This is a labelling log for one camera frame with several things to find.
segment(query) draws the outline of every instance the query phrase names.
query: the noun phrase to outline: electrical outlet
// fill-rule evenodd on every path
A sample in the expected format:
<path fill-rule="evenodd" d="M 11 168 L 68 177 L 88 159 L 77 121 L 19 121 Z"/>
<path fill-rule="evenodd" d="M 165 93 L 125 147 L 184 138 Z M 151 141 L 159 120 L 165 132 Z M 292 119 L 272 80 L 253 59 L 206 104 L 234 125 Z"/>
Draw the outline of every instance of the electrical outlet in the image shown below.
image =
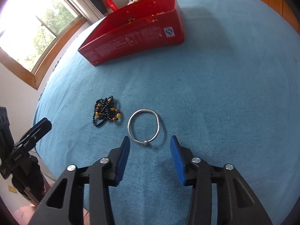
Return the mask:
<path fill-rule="evenodd" d="M 17 193 L 17 189 L 14 186 L 8 186 L 8 190 L 13 193 Z"/>

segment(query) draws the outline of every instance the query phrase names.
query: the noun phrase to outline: logo on box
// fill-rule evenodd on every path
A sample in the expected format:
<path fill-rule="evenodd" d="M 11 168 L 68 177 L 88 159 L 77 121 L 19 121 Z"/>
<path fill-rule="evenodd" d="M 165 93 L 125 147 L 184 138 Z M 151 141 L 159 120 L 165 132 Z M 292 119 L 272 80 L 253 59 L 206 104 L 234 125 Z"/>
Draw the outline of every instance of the logo on box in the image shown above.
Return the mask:
<path fill-rule="evenodd" d="M 175 36 L 174 30 L 172 27 L 167 27 L 163 29 L 165 31 L 166 37 L 173 37 Z"/>

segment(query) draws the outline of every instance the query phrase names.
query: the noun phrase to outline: foliage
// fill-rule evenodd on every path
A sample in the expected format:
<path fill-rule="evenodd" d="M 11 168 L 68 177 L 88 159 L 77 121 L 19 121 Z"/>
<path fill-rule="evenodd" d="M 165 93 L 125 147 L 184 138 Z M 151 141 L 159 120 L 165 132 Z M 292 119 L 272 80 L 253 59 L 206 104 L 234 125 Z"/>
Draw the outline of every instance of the foliage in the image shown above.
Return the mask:
<path fill-rule="evenodd" d="M 69 23 L 74 20 L 74 16 L 70 11 L 59 1 L 52 0 L 52 8 L 46 10 L 43 18 L 40 18 L 56 35 L 58 35 Z M 25 59 L 17 60 L 27 70 L 32 71 L 37 60 L 47 49 L 54 37 L 44 26 L 37 29 L 36 36 L 33 39 L 35 52 L 28 55 Z"/>

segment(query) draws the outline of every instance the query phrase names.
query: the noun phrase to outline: wooden window frame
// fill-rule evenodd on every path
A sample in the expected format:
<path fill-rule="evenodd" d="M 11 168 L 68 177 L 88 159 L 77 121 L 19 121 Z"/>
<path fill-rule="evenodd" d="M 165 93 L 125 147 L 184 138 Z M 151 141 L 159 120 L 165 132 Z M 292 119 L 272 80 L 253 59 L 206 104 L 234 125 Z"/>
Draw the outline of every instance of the wooden window frame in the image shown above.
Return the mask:
<path fill-rule="evenodd" d="M 0 0 L 0 12 L 7 0 Z M 0 47 L 0 62 L 10 70 L 14 75 L 23 80 L 25 83 L 38 90 L 44 76 L 53 63 L 58 53 L 71 37 L 87 22 L 87 19 L 79 14 L 61 33 L 60 37 L 54 39 L 42 54 L 33 70 L 29 72 L 16 60 L 11 58 Z"/>

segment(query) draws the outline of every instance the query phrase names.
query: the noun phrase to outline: red box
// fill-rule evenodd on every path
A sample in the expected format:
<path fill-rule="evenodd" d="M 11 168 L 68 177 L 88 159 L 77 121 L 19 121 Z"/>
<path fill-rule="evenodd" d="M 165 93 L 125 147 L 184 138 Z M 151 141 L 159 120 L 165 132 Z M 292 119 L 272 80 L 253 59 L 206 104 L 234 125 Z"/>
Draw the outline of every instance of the red box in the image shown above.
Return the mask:
<path fill-rule="evenodd" d="M 96 66 L 142 50 L 180 44 L 184 39 L 177 0 L 140 0 L 109 14 L 78 51 Z"/>

